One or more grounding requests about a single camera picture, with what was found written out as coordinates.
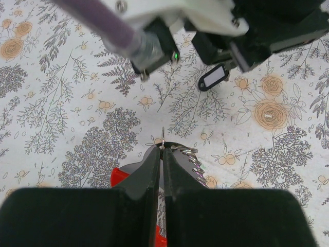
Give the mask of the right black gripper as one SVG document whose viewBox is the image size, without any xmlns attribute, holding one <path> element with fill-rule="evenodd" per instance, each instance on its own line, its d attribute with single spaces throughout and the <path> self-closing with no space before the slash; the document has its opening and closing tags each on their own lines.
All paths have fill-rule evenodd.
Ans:
<svg viewBox="0 0 329 247">
<path fill-rule="evenodd" d="M 234 1 L 231 24 L 245 34 L 214 34 L 195 29 L 192 44 L 206 65 L 224 63 L 227 70 L 248 72 L 271 55 L 309 44 L 328 33 L 322 1 Z"/>
</svg>

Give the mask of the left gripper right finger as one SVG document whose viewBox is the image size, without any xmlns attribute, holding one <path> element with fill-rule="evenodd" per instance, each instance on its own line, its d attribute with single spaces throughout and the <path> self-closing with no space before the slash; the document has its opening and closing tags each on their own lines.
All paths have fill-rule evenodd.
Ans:
<svg viewBox="0 0 329 247">
<path fill-rule="evenodd" d="M 286 190 L 205 189 L 189 200 L 193 230 L 179 246 L 315 246 L 297 199 Z"/>
</svg>

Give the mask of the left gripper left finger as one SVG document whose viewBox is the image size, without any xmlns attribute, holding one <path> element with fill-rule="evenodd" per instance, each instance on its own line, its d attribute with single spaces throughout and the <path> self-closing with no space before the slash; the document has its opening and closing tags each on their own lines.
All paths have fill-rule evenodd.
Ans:
<svg viewBox="0 0 329 247">
<path fill-rule="evenodd" d="M 160 154 L 111 189 L 15 190 L 1 206 L 1 246 L 155 246 Z"/>
</svg>

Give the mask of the red grey key organizer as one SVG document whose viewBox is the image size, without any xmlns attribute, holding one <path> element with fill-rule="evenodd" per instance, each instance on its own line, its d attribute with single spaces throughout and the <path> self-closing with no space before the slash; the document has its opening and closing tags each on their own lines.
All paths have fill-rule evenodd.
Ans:
<svg viewBox="0 0 329 247">
<path fill-rule="evenodd" d="M 207 189 L 197 150 L 162 140 L 142 161 L 115 168 L 110 177 L 119 194 L 123 228 L 119 246 L 179 246 L 193 230 L 189 200 Z"/>
</svg>

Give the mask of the black tag key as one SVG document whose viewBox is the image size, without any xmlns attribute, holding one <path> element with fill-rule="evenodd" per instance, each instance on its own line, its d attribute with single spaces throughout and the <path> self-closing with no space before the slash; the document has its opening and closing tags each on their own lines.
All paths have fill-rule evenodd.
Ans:
<svg viewBox="0 0 329 247">
<path fill-rule="evenodd" d="M 201 92 L 206 92 L 222 81 L 228 80 L 229 75 L 230 70 L 226 69 L 224 64 L 216 65 L 200 77 L 198 81 L 198 89 Z"/>
</svg>

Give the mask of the floral table mat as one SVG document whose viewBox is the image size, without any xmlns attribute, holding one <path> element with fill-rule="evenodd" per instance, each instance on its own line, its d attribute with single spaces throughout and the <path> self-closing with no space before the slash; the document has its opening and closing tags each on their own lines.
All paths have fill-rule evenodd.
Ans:
<svg viewBox="0 0 329 247">
<path fill-rule="evenodd" d="M 180 62 L 142 82 L 53 3 L 1 1 L 1 199 L 21 187 L 109 187 L 165 128 L 198 149 L 208 187 L 287 189 L 328 246 L 328 36 L 207 92 L 193 37 L 177 32 Z"/>
</svg>

